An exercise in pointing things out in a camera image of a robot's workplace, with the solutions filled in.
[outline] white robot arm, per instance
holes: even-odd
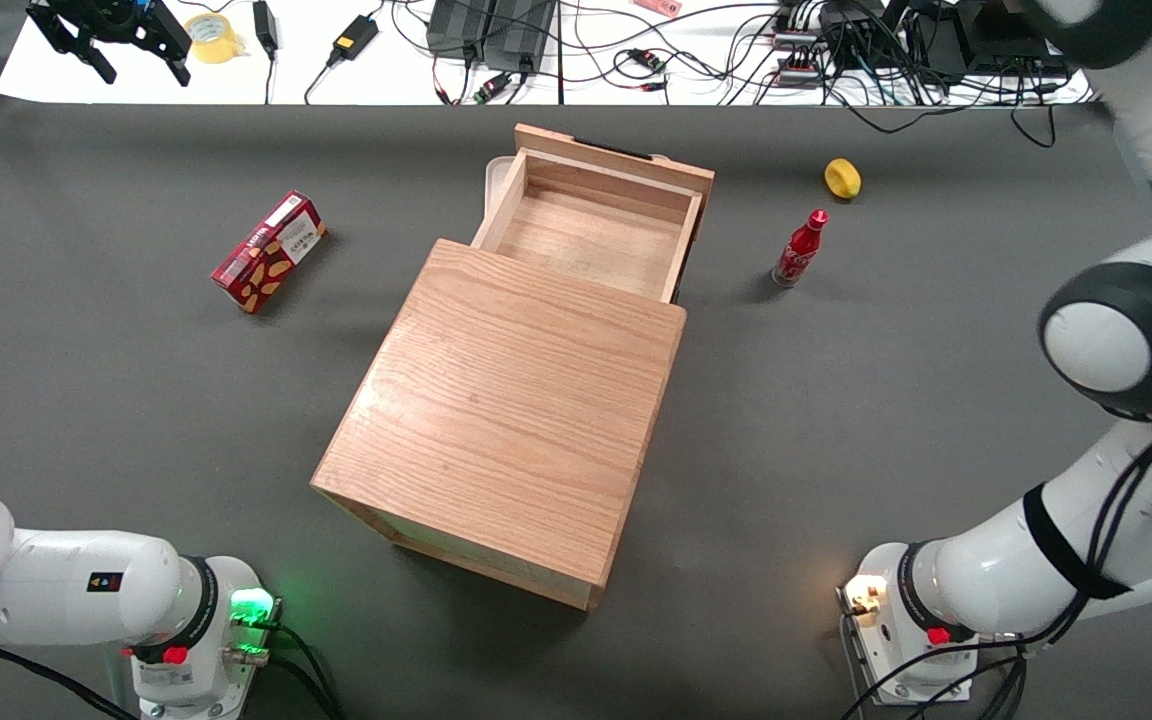
[[[1087,68],[1152,182],[1152,0],[1021,3]],[[1041,637],[1073,606],[1085,606],[1074,615],[1085,619],[1152,601],[1152,465],[1126,501],[1117,495],[1134,462],[1152,462],[1152,237],[1066,283],[1038,336],[1066,381],[1123,419],[1060,477],[972,530],[884,544],[861,561],[841,596],[861,613],[881,703],[965,700],[970,683],[941,691],[972,673],[980,632]],[[1105,552],[1100,518],[1114,502],[1126,506],[1097,570],[1087,553],[1093,535]],[[900,669],[932,649],[932,659]]]
[[[17,529],[0,502],[0,646],[119,643],[143,715],[238,717],[278,611],[241,560],[113,530]]]

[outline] red button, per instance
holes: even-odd
[[[167,647],[162,652],[162,661],[168,665],[181,665],[189,657],[189,647]]]

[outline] lemon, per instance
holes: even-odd
[[[861,173],[856,170],[855,165],[842,158],[826,165],[824,183],[829,187],[829,192],[841,197],[842,200],[850,200],[861,195]]]

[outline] red snack box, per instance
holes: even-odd
[[[679,10],[682,9],[682,3],[677,0],[634,0],[634,3],[653,13],[660,13],[667,18],[676,18]]]
[[[248,313],[259,313],[265,300],[283,286],[287,275],[325,234],[314,203],[293,190],[211,273],[211,279]]]

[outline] red bottle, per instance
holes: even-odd
[[[781,287],[794,287],[808,272],[808,264],[820,249],[820,232],[829,221],[829,214],[816,210],[803,227],[790,236],[790,243],[781,252],[781,260],[772,268],[772,279]]]

